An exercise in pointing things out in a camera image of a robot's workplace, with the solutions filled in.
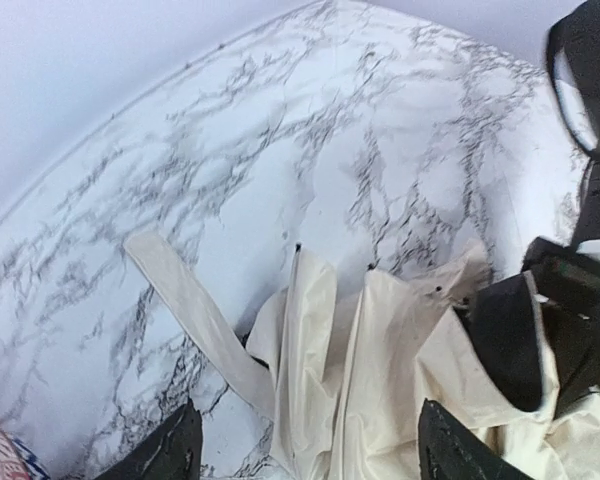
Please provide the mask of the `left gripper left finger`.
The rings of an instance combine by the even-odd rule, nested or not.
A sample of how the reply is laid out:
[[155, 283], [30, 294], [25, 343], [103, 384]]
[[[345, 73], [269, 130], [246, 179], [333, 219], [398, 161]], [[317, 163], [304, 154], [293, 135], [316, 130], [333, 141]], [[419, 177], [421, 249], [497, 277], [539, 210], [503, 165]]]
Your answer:
[[199, 479], [202, 445], [202, 417], [188, 399], [129, 455], [96, 480]]

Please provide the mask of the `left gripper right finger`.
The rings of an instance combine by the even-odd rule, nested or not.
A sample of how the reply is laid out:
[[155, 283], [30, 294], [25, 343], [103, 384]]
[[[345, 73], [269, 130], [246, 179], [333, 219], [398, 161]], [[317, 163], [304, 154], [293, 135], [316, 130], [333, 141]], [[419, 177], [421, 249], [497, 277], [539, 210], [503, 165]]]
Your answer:
[[417, 443], [422, 480], [531, 480], [434, 400], [423, 402]]

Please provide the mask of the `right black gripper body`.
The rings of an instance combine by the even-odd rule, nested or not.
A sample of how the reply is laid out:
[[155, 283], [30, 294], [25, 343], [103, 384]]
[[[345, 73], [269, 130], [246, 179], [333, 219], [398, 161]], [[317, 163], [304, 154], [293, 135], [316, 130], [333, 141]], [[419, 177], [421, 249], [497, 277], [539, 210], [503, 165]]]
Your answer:
[[477, 292], [467, 334], [487, 375], [517, 409], [541, 406], [540, 342], [551, 348], [561, 416], [591, 388], [600, 389], [600, 261], [542, 237], [519, 274]]

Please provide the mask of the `cream and black umbrella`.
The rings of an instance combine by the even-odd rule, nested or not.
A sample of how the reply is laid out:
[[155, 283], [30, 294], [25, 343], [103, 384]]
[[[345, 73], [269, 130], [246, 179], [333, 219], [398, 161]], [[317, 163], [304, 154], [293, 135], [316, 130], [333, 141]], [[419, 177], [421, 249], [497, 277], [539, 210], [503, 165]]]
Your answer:
[[462, 296], [487, 277], [479, 243], [410, 281], [371, 271], [344, 300], [332, 266], [298, 251], [246, 342], [160, 236], [125, 249], [230, 388], [272, 421], [273, 457], [297, 479], [415, 478], [426, 401], [534, 479], [600, 479], [600, 393], [558, 416], [557, 358], [531, 277], [514, 283], [520, 314], [486, 317], [486, 345], [503, 333], [512, 360], [489, 367], [462, 323]]

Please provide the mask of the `red patterned bowl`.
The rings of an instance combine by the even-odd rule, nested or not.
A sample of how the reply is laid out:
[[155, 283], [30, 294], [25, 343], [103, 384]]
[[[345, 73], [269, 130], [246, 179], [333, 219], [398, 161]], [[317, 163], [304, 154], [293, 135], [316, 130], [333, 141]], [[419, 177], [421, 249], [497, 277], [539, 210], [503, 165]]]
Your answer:
[[50, 480], [40, 459], [18, 438], [0, 429], [0, 480]]

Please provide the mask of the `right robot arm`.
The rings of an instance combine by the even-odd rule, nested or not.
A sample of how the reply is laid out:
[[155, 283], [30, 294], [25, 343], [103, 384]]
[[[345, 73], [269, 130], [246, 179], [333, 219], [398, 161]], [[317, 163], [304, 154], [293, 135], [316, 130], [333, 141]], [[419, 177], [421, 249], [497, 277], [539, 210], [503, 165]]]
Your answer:
[[600, 389], [600, 1], [587, 1], [548, 32], [545, 69], [563, 57], [595, 137], [580, 183], [580, 214], [567, 246], [544, 238], [528, 247], [519, 274], [479, 290], [461, 316], [473, 348], [500, 393], [515, 408], [541, 407], [547, 365], [541, 340], [554, 354], [558, 395], [566, 414], [591, 388]]

